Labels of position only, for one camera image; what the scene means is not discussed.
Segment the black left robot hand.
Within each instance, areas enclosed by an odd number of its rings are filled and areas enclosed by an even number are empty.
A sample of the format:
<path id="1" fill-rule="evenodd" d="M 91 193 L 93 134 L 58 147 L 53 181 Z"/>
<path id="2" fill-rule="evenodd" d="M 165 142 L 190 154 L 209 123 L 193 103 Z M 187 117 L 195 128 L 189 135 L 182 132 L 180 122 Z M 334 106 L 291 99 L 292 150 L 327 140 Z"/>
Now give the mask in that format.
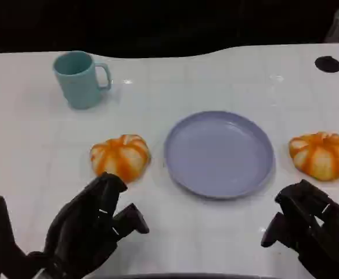
<path id="1" fill-rule="evenodd" d="M 116 212 L 126 184 L 103 173 L 65 204 L 51 223 L 44 254 L 51 278 L 84 278 L 98 269 L 133 231 L 149 233 L 143 215 L 133 204 Z"/>

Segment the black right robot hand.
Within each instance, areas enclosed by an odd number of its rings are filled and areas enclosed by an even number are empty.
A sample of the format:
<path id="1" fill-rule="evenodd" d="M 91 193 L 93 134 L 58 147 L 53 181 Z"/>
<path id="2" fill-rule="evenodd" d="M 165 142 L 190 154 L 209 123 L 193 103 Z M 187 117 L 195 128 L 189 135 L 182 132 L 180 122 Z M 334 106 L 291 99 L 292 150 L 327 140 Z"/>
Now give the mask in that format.
<path id="1" fill-rule="evenodd" d="M 298 254 L 315 278 L 339 278 L 339 204 L 307 180 L 283 188 L 281 207 L 264 236 L 264 248 L 280 242 Z"/>

